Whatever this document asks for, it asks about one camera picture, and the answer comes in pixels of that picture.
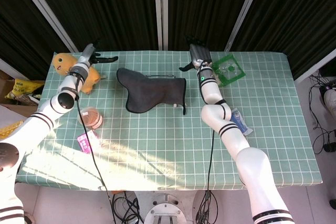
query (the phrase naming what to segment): dark gray fabric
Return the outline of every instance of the dark gray fabric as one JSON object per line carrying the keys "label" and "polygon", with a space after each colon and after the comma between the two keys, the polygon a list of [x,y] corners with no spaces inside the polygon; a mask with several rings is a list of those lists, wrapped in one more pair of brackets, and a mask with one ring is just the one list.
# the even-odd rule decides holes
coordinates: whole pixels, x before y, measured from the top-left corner
{"label": "dark gray fabric", "polygon": [[159,103],[180,104],[185,115],[184,78],[148,78],[139,72],[119,68],[117,78],[128,90],[126,109],[132,113],[144,113]]}

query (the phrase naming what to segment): stuffed animal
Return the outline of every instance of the stuffed animal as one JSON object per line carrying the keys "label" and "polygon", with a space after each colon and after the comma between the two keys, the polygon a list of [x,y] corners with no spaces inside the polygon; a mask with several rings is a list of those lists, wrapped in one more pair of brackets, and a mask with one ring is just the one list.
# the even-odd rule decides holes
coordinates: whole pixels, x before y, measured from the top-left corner
{"label": "stuffed animal", "polygon": [[[54,58],[52,59],[52,64],[54,65],[54,68],[57,73],[59,73],[61,76],[66,76],[70,70],[70,68],[73,67],[74,64],[77,63],[77,59],[72,56],[71,54],[56,54]],[[100,81],[100,75],[94,69],[93,67],[89,68],[89,75],[87,79],[85,80],[81,91],[90,94],[93,88],[93,85],[98,83]]]}

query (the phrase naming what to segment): grid pattern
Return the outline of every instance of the grid pattern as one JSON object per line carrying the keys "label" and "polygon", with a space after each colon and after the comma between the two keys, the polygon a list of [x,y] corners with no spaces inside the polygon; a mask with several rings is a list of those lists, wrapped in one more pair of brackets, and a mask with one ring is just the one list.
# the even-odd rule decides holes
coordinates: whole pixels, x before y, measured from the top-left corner
{"label": "grid pattern", "polygon": [[[238,108],[254,131],[247,140],[269,157],[275,183],[321,183],[287,57],[277,52],[234,52],[246,76],[221,88],[231,108]],[[223,52],[212,52],[214,61]],[[204,102],[196,71],[180,72],[190,61],[186,51],[104,52],[117,62],[95,65],[106,76],[91,95],[80,94],[80,107],[96,107],[104,117],[96,130],[100,147],[94,148],[98,166],[109,190],[205,189],[212,130],[202,122]],[[149,112],[125,109],[127,90],[116,71],[125,67],[143,74],[174,74],[185,78],[182,107],[159,104]],[[51,98],[63,77],[50,67],[41,101]],[[77,109],[64,115],[57,127],[23,160],[17,180],[59,188],[100,190],[92,157],[82,153],[76,140],[83,133]],[[241,189],[237,167],[219,136],[215,136],[210,189]]]}

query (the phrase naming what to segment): wire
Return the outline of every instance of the wire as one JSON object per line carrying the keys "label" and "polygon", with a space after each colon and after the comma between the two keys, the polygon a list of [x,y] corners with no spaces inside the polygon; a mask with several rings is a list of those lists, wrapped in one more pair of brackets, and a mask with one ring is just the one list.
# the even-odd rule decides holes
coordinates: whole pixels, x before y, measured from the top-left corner
{"label": "wire", "polygon": [[98,166],[97,166],[97,163],[96,163],[96,160],[95,160],[95,157],[94,157],[95,155],[93,154],[93,149],[92,149],[92,146],[91,146],[91,143],[90,143],[90,140],[89,140],[88,132],[87,132],[87,130],[86,130],[86,127],[85,127],[85,124],[84,124],[84,121],[83,121],[83,117],[82,117],[82,115],[81,115],[81,113],[80,113],[79,102],[78,102],[78,101],[79,101],[79,98],[77,97],[75,100],[76,100],[76,102],[77,102],[77,110],[78,110],[78,114],[79,114],[80,120],[81,120],[82,125],[83,125],[83,129],[84,129],[84,131],[85,131],[86,138],[87,138],[88,143],[89,143],[89,146],[90,146],[91,156],[92,156],[92,159],[93,159],[93,163],[94,163],[94,166],[95,166],[96,169],[97,169],[97,172],[98,172],[98,174],[99,174],[101,183],[102,183],[103,187],[105,188],[107,197],[109,198],[109,202],[110,202],[110,206],[111,206],[111,211],[112,211],[112,215],[113,215],[113,204],[112,204],[112,201],[111,201],[111,197],[110,197],[110,195],[109,195],[109,192],[107,191],[106,184],[105,184],[105,182],[104,182],[104,180],[103,180],[103,178],[102,178],[102,176],[101,176],[101,174],[100,174],[99,168],[98,168]]}
{"label": "wire", "polygon": [[[117,213],[117,211],[115,210],[116,209],[115,206],[116,206],[116,204],[119,200],[125,200],[127,202],[128,206],[129,206],[123,216],[119,215]],[[137,218],[137,221],[136,221],[135,224],[138,224],[139,221],[141,221],[142,223],[144,222],[143,219],[140,216],[140,207],[139,207],[138,199],[135,197],[133,199],[133,201],[130,201],[127,198],[127,194],[126,194],[125,191],[124,191],[124,197],[117,197],[116,198],[116,195],[113,195],[113,197],[112,197],[112,213],[113,213],[113,219],[114,219],[115,223],[116,223],[115,218],[119,219],[121,221],[121,224],[127,224],[129,221],[134,220],[135,218]]]}
{"label": "wire", "polygon": [[[212,164],[212,156],[214,152],[214,138],[215,138],[215,131],[212,131],[212,143],[211,143],[211,154],[210,154],[210,164],[208,170],[208,180],[207,180],[207,189],[204,193],[203,199],[201,201],[200,207],[196,214],[196,224],[214,224],[218,217],[218,202],[215,195],[209,190],[209,181],[210,181],[210,171],[211,171],[211,164]],[[216,218],[214,222],[209,222],[209,215],[210,215],[210,205],[212,197],[215,199],[216,202]]]}
{"label": "wire", "polygon": [[[315,140],[314,140],[314,142],[313,142],[313,145],[312,145],[312,148],[313,148],[313,151],[314,151],[315,154],[320,154],[320,153],[323,151],[323,146],[325,145],[325,141],[327,140],[327,144],[330,143],[330,133],[334,132],[335,130],[327,131],[327,130],[326,130],[325,128],[323,128],[322,125],[320,124],[320,122],[319,122],[319,120],[318,120],[316,114],[314,113],[314,111],[313,111],[313,109],[312,109],[312,107],[311,107],[311,102],[312,102],[312,90],[313,90],[314,88],[319,88],[320,86],[324,86],[324,85],[326,85],[326,84],[329,82],[329,80],[328,80],[327,78],[321,77],[321,73],[320,73],[320,72],[318,72],[318,75],[317,75],[317,76],[311,75],[311,76],[309,77],[309,79],[314,83],[314,85],[311,86],[311,87],[309,88],[309,91],[308,91],[309,111],[310,111],[310,113],[312,114],[312,116],[314,117],[315,122],[316,122],[316,126],[313,128],[313,130],[316,130],[316,129],[321,130],[321,134],[318,135],[318,136],[315,138]],[[316,152],[316,151],[315,151],[315,148],[314,148],[314,147],[315,147],[315,143],[316,143],[316,141],[317,141],[321,136],[322,136],[322,139],[323,139],[323,143],[322,143],[321,149],[320,149],[318,152]]]}
{"label": "wire", "polygon": [[[76,82],[76,90],[78,90],[78,85],[79,85],[79,79],[77,79],[77,82]],[[127,224],[129,221],[133,220],[134,218],[138,218],[136,224],[139,223],[139,220],[141,220],[141,222],[143,223],[143,220],[142,220],[142,218],[141,218],[141,216],[140,216],[140,207],[139,207],[139,202],[138,202],[138,199],[137,199],[137,198],[135,198],[135,199],[133,200],[133,202],[129,201],[129,200],[127,199],[126,192],[124,191],[124,196],[125,196],[125,197],[119,197],[119,198],[117,198],[117,199],[115,200],[115,199],[114,199],[115,195],[113,195],[112,200],[111,200],[111,197],[110,197],[109,192],[108,192],[108,190],[107,190],[106,184],[105,184],[105,182],[104,182],[104,180],[103,180],[103,178],[102,178],[102,176],[101,176],[101,173],[100,173],[100,171],[99,171],[99,168],[98,168],[98,166],[97,166],[97,163],[96,163],[96,160],[95,160],[95,157],[94,157],[95,155],[93,154],[93,149],[92,149],[92,146],[91,146],[91,143],[90,143],[90,139],[89,139],[89,136],[88,136],[88,132],[87,132],[87,129],[86,129],[86,127],[85,127],[85,124],[84,124],[84,121],[83,121],[83,117],[82,117],[82,115],[81,115],[81,113],[80,113],[79,96],[78,96],[78,95],[76,96],[75,100],[76,100],[76,102],[77,102],[77,110],[78,110],[78,114],[79,114],[79,117],[80,117],[80,121],[82,122],[83,129],[84,129],[84,131],[85,131],[85,135],[86,135],[86,138],[87,138],[88,143],[89,143],[89,146],[90,146],[91,156],[92,156],[92,159],[93,159],[94,166],[95,166],[96,169],[97,169],[97,172],[98,172],[98,174],[99,174],[101,183],[102,183],[103,187],[105,188],[106,194],[107,194],[107,196],[108,196],[108,198],[109,198],[109,202],[110,202],[110,207],[111,207],[111,211],[112,211],[112,216],[113,216],[113,221],[114,221],[114,223],[115,223],[115,224],[117,223],[117,222],[116,222],[116,219],[115,219],[116,217],[117,217],[119,220],[121,220],[121,224]],[[122,199],[125,199],[125,200],[127,201],[128,206],[129,206],[129,209],[126,211],[126,213],[124,214],[123,218],[121,218],[121,217],[117,214],[117,212],[115,211],[115,207],[114,207],[114,206],[115,206],[115,203],[117,202],[117,200],[118,200],[118,199],[121,199],[121,198],[122,198]],[[133,213],[132,213],[132,214],[129,214],[129,215],[127,216],[127,213],[128,213],[130,210],[131,210]]]}

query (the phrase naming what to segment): black curtain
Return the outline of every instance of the black curtain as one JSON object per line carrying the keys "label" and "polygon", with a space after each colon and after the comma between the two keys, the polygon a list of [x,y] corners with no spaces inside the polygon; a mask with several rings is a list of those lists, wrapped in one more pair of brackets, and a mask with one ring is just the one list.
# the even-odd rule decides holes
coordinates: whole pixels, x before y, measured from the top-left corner
{"label": "black curtain", "polygon": [[336,76],[336,58],[329,61],[328,64],[325,64],[319,71],[324,77]]}
{"label": "black curtain", "polygon": [[296,79],[336,48],[336,0],[254,0],[231,51],[279,51]]}
{"label": "black curtain", "polygon": [[77,48],[157,50],[155,0],[46,0]]}
{"label": "black curtain", "polygon": [[185,35],[223,51],[244,0],[168,0],[169,50],[188,50]]}
{"label": "black curtain", "polygon": [[0,0],[0,58],[31,80],[44,80],[63,42],[32,0]]}

